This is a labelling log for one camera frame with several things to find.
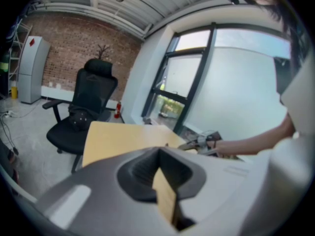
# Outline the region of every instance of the wooden table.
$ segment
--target wooden table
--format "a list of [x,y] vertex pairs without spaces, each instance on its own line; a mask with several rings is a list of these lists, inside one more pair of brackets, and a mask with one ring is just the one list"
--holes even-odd
[[[93,121],[90,125],[83,154],[83,167],[101,159],[121,155],[130,151],[149,148],[177,148],[185,141],[163,125],[131,125]],[[159,169],[155,175],[153,189],[157,192],[157,205],[162,215],[172,223],[176,194]]]

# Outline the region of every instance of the black office chair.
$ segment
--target black office chair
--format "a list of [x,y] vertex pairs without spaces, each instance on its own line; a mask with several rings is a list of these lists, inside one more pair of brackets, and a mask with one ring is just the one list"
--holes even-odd
[[[118,85],[112,76],[112,63],[100,59],[89,60],[77,74],[72,105],[99,113],[98,121],[108,121],[111,112],[105,110],[106,104]],[[80,157],[83,155],[88,130],[75,131],[69,117],[61,120],[58,105],[63,100],[53,100],[43,105],[44,109],[53,108],[57,124],[47,133],[47,139],[56,146],[57,152],[76,154],[71,172],[74,173]]]

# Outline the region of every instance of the window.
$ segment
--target window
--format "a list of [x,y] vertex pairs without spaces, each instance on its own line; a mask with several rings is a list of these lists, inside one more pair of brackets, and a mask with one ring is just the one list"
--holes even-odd
[[172,130],[179,128],[202,74],[210,27],[174,36],[149,93],[142,116]]
[[142,116],[185,140],[209,130],[237,140],[278,125],[286,114],[279,99],[288,85],[290,43],[275,30],[235,26],[175,35]]

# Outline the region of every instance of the chair seat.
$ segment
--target chair seat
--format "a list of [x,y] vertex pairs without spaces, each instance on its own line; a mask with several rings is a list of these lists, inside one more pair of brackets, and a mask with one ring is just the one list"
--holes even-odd
[[75,131],[69,117],[53,126],[47,133],[47,139],[57,148],[77,155],[83,155],[88,130]]

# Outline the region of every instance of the white refrigerator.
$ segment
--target white refrigerator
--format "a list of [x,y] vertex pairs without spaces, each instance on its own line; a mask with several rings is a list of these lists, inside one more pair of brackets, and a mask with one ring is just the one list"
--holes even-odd
[[18,75],[19,101],[31,104],[41,98],[44,66],[49,48],[50,44],[42,37],[28,37]]

